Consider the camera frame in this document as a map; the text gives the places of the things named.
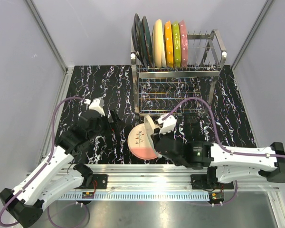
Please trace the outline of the cream and blue leaf plate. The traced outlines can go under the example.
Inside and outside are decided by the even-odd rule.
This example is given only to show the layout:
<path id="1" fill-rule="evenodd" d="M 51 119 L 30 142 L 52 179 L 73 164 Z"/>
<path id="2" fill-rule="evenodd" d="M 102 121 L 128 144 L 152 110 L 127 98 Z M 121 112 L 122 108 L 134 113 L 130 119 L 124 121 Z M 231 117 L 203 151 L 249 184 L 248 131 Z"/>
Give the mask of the cream and blue leaf plate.
<path id="1" fill-rule="evenodd" d="M 146 134 L 147 134 L 147 137 L 148 137 L 148 140 L 149 140 L 149 143 L 155 153 L 155 155 L 158 157 L 158 158 L 161 158 L 162 155 L 159 154 L 156 150 L 155 150 L 155 147 L 154 147 L 154 143 L 153 143 L 153 140 L 151 138 L 151 136 L 153 134 L 158 134 L 159 131 L 160 131 L 160 127 L 154 123 L 153 119 L 149 116 L 149 115 L 146 115 L 144 117 L 144 127 L 145 127 L 145 130 L 146 130 Z"/>

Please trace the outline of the cream and pink leaf plate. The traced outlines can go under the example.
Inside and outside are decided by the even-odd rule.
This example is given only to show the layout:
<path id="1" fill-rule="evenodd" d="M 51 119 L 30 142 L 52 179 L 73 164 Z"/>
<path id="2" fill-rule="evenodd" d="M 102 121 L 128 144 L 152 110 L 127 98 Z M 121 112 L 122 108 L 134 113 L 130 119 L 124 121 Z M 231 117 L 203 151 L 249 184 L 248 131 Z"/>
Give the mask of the cream and pink leaf plate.
<path id="1" fill-rule="evenodd" d="M 130 131 L 127 143 L 130 152 L 139 159 L 152 160 L 158 157 L 151 147 L 143 123 L 135 126 Z"/>

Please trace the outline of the cream plate with bear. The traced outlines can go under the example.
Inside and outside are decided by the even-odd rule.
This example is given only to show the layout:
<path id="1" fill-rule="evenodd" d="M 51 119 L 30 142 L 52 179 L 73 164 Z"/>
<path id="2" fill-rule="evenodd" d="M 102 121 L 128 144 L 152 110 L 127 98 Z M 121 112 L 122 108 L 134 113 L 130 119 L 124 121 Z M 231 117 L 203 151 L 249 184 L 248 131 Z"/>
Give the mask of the cream plate with bear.
<path id="1" fill-rule="evenodd" d="M 164 41 L 161 43 L 161 67 L 162 68 L 166 68 L 167 64 L 166 64 L 166 54 L 165 54 L 165 45 L 164 45 Z"/>

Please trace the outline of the blue glazed plate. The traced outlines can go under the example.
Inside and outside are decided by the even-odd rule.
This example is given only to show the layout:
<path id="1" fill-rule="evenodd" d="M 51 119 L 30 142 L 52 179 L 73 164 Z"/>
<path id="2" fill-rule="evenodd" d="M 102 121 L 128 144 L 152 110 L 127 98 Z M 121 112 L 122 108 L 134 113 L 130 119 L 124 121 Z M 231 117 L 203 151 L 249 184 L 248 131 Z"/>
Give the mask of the blue glazed plate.
<path id="1" fill-rule="evenodd" d="M 139 29 L 140 29 L 140 43 L 141 43 L 143 64 L 146 68 L 153 68 L 154 60 L 153 60 L 152 39 L 146 16 L 143 16 Z"/>

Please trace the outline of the orange polka dot plate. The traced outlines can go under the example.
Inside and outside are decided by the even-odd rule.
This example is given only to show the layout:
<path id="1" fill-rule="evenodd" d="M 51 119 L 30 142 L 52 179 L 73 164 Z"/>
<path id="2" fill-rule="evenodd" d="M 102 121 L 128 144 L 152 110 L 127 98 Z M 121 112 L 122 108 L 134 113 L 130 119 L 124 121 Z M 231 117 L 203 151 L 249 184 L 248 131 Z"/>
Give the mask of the orange polka dot plate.
<path id="1" fill-rule="evenodd" d="M 168 68 L 173 68 L 173 39 L 172 39 L 172 29 L 171 22 L 167 21 L 164 24 L 164 41 L 165 41 L 165 53 L 166 53 L 166 65 Z"/>

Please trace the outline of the dark striped rim plate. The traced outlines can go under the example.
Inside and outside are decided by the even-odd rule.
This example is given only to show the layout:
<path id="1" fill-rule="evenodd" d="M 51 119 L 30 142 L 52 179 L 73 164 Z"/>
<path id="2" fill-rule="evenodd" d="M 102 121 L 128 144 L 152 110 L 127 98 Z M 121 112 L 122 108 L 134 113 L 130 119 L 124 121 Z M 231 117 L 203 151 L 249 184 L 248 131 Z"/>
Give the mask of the dark striped rim plate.
<path id="1" fill-rule="evenodd" d="M 133 19 L 132 31 L 131 31 L 132 42 L 133 42 L 133 47 L 134 47 L 134 51 L 135 51 L 135 54 L 136 54 L 137 58 L 139 59 L 141 64 L 143 66 L 145 66 L 144 60 L 143 60 L 143 56 L 142 56 L 142 50 L 141 50 L 141 46 L 140 46 L 139 35 L 138 35 L 138 32 L 137 32 L 137 25 L 138 25 L 139 21 L 140 21 L 140 18 L 138 16 L 138 14 L 135 13 L 134 19 Z"/>

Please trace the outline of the pink bottom plate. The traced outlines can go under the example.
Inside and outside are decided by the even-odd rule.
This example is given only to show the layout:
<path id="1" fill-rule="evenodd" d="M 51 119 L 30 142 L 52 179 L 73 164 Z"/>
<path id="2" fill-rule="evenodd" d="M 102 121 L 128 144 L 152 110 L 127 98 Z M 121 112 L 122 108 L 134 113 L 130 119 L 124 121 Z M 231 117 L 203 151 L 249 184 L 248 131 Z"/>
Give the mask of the pink bottom plate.
<path id="1" fill-rule="evenodd" d="M 188 33 L 186 23 L 184 20 L 179 22 L 180 29 L 180 46 L 181 46 L 181 67 L 187 67 L 188 65 Z"/>

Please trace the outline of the yellow wavy plate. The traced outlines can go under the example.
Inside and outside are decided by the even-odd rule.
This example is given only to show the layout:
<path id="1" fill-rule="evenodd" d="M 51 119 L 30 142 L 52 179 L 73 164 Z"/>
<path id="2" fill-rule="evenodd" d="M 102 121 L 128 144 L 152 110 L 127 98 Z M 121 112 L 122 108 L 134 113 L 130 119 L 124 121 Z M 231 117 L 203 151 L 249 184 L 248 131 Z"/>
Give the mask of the yellow wavy plate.
<path id="1" fill-rule="evenodd" d="M 171 25 L 172 39 L 173 39 L 173 59 L 174 67 L 180 68 L 181 66 L 181 44 L 180 44 L 180 28 L 177 21 Z"/>

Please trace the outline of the yellow plate with drawing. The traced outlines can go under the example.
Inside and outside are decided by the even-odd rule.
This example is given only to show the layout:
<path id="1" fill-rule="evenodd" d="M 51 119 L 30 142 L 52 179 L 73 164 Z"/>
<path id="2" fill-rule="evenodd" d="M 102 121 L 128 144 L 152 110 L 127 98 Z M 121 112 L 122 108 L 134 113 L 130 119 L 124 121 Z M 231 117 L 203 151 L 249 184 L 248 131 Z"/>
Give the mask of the yellow plate with drawing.
<path id="1" fill-rule="evenodd" d="M 162 66 L 162 35 L 160 33 L 162 29 L 162 20 L 158 19 L 155 21 L 155 24 L 153 26 L 152 30 L 152 36 L 153 36 L 153 60 L 154 65 L 156 68 L 161 68 Z"/>

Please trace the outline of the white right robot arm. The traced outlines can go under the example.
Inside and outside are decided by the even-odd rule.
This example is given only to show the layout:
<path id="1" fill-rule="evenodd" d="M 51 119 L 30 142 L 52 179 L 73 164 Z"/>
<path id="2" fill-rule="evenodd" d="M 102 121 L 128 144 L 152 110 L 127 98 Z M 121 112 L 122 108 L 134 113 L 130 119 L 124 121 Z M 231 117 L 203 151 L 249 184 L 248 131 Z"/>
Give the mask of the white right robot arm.
<path id="1" fill-rule="evenodd" d="M 202 141 L 183 144 L 168 134 L 158 133 L 148 135 L 148 140 L 156 154 L 176 166 L 206 168 L 206 184 L 212 189 L 253 177 L 285 183 L 285 151 L 281 142 L 263 148 L 228 147 Z"/>

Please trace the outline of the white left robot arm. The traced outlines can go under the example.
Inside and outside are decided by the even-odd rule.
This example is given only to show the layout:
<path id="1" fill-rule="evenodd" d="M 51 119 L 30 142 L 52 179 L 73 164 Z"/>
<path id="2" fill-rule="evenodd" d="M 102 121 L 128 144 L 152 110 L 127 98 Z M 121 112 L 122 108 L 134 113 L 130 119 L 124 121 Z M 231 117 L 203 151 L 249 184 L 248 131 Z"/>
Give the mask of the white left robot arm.
<path id="1" fill-rule="evenodd" d="M 78 121 L 55 140 L 49 155 L 22 183 L 13 189 L 5 188 L 1 191 L 3 210 L 22 227 L 29 228 L 53 201 L 66 192 L 74 188 L 96 187 L 93 171 L 84 163 L 76 164 L 67 175 L 54 183 L 51 180 L 64 165 L 88 148 L 95 137 L 118 133 L 125 127 L 126 123 L 114 110 L 110 111 L 110 117 L 96 110 L 83 112 Z"/>

